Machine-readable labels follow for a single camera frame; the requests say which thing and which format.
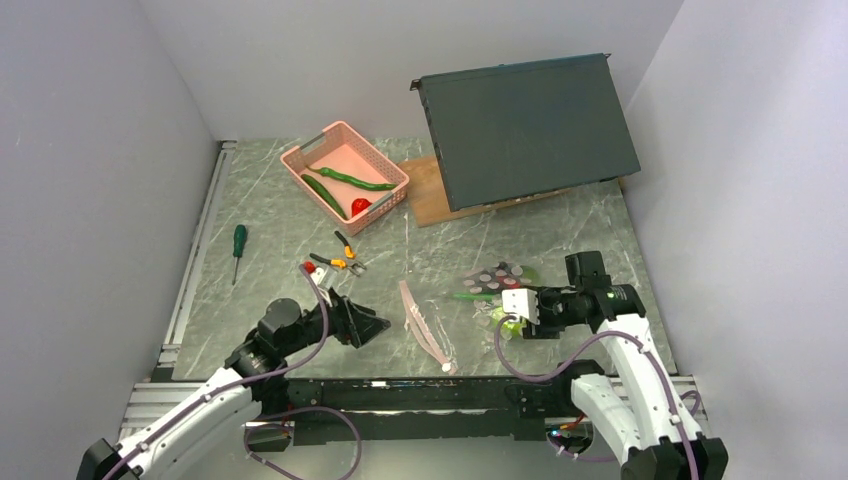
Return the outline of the fake red tomato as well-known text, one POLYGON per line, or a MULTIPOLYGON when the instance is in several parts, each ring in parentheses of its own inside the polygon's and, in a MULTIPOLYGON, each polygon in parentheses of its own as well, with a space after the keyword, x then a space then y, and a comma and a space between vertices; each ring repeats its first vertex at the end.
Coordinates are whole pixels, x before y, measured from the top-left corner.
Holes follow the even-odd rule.
POLYGON ((359 214, 366 212, 371 205, 372 202, 367 198, 360 197, 354 199, 351 203, 351 216, 356 217, 359 214))

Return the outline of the clear zip top bag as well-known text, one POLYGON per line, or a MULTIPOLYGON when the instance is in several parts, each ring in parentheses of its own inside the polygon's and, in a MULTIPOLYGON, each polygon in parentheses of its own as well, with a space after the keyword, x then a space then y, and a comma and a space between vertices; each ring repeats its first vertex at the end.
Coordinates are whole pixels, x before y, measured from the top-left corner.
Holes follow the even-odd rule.
POLYGON ((419 297, 420 287, 398 282, 404 329, 447 375, 456 375, 470 356, 491 349, 497 322, 506 313, 501 293, 541 283, 536 268, 501 260, 461 273, 443 292, 419 297))

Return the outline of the fake green bean pod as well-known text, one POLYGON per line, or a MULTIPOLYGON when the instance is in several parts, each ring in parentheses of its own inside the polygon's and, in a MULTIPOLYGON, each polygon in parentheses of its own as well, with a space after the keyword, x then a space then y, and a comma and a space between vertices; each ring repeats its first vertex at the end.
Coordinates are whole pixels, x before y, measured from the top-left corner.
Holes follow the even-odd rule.
POLYGON ((390 191, 397 187, 397 184, 394 183, 372 183, 361 180, 357 177, 336 171, 334 169, 328 167, 321 167, 318 169, 309 168, 310 172, 319 174, 322 177, 330 178, 336 181, 340 181, 351 186, 354 186, 361 190, 366 191, 390 191))

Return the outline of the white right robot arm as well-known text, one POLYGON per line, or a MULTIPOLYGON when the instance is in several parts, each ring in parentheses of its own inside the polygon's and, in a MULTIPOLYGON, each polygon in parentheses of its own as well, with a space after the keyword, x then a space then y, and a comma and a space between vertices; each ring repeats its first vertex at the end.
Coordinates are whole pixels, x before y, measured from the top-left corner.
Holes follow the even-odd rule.
POLYGON ((710 438, 684 404, 656 355, 647 311, 635 288, 616 284, 598 251, 565 258, 565 287, 510 289, 502 294, 506 313, 523 321, 526 339, 553 338, 571 326, 585 325, 592 335, 584 352, 601 345, 610 356, 627 397, 595 362, 573 354, 554 372, 530 375, 551 380, 551 401, 564 415, 585 415, 607 442, 623 479, 720 479, 729 454, 719 438, 710 438))

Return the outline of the fake green cucumber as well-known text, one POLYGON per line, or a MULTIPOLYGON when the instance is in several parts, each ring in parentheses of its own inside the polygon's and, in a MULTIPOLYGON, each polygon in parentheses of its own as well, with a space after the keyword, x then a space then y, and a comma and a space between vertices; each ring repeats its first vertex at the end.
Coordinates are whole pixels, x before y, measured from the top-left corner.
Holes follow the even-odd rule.
POLYGON ((343 220, 347 220, 348 216, 346 215, 342 206, 338 203, 336 198, 330 193, 330 191, 316 178, 308 174, 301 174, 300 178, 343 220))

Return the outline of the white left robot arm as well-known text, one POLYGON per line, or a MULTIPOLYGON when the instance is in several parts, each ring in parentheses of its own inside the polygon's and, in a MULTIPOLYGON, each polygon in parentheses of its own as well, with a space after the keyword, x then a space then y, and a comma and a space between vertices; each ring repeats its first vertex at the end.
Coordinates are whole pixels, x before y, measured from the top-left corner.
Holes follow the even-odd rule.
POLYGON ((100 439, 83 454, 80 479, 177 479, 215 444, 258 417, 290 405, 288 356, 318 351, 330 337, 360 348, 390 327, 373 309, 334 290, 311 310, 293 299, 272 301, 222 367, 176 407, 116 445, 100 439))

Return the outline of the pink plastic basket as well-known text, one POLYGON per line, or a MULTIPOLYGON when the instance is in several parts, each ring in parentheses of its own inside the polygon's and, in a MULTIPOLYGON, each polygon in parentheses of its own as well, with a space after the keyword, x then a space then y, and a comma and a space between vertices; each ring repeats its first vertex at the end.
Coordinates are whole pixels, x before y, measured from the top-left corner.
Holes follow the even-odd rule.
POLYGON ((405 199, 409 176, 348 123, 336 121, 280 157, 294 182, 349 235, 405 199))

